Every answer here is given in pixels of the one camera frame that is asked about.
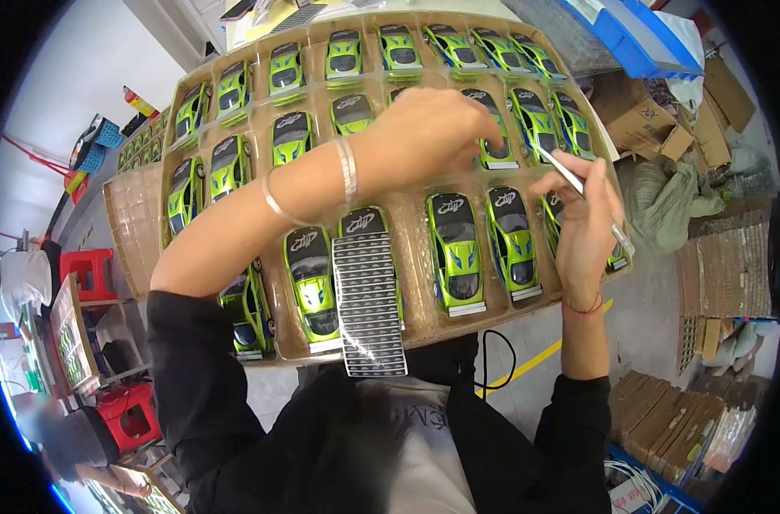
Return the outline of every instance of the red plastic stool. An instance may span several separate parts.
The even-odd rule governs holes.
[[[105,395],[96,406],[113,438],[116,439],[119,453],[127,453],[148,441],[161,439],[159,422],[150,406],[152,399],[153,389],[148,383],[121,385],[115,391]],[[128,410],[135,406],[142,408],[142,414],[148,420],[147,424],[128,415]]]
[[[113,248],[84,250],[83,252],[65,252],[59,260],[59,276],[62,283],[68,273],[78,273],[79,301],[97,302],[100,300],[115,300],[119,297],[110,290],[105,282],[105,261],[113,258]],[[93,289],[86,287],[87,273],[93,273]]]

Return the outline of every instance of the mobile phone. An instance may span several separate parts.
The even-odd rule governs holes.
[[[241,0],[221,15],[220,21],[239,21],[256,6],[256,0]]]

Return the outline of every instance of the blue basket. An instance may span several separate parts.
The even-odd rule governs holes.
[[[95,142],[108,148],[118,148],[125,140],[125,136],[119,134],[119,125],[116,125],[109,119],[102,119],[99,127],[99,135]]]
[[[96,173],[101,168],[101,163],[103,162],[105,162],[105,147],[93,143],[87,150],[87,155],[78,166],[77,170],[87,173]]]

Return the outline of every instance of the fire extinguisher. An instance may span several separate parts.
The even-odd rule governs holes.
[[[141,96],[134,93],[128,86],[122,86],[122,92],[125,93],[125,102],[131,104],[138,112],[150,119],[156,118],[159,115],[158,110],[144,101]]]

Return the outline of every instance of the sleeve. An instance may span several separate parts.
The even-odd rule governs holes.
[[[148,322],[161,434],[190,482],[256,444],[264,431],[246,402],[227,311],[204,299],[151,291]]]
[[[535,445],[545,458],[542,485],[566,512],[611,511],[604,485],[609,394],[607,377],[580,381],[559,375],[551,403],[541,413]]]

